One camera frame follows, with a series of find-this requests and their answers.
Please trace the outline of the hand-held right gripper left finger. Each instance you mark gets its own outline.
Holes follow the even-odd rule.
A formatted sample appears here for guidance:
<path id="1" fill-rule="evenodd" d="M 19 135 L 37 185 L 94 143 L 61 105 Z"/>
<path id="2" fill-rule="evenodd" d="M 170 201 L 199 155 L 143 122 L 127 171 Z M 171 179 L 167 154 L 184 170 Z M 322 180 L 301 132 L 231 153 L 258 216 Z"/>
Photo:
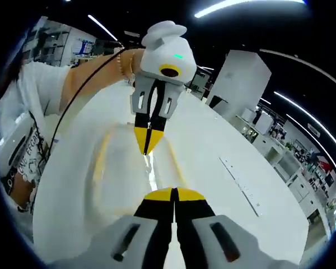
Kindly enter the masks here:
<path id="1" fill-rule="evenodd" d="M 173 188 L 147 194 L 134 215 L 96 234 L 86 251 L 49 268 L 163 268 L 172 237 Z"/>

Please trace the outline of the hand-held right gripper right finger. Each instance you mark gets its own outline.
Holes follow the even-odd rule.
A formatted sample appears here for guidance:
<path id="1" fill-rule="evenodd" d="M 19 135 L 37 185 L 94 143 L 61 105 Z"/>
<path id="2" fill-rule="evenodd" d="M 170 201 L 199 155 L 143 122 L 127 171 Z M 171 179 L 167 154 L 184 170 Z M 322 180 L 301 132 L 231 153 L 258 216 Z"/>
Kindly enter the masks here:
<path id="1" fill-rule="evenodd" d="M 216 215 L 204 196 L 174 189 L 177 238 L 186 268 L 296 268 L 259 248 L 258 240 L 225 215 Z"/>

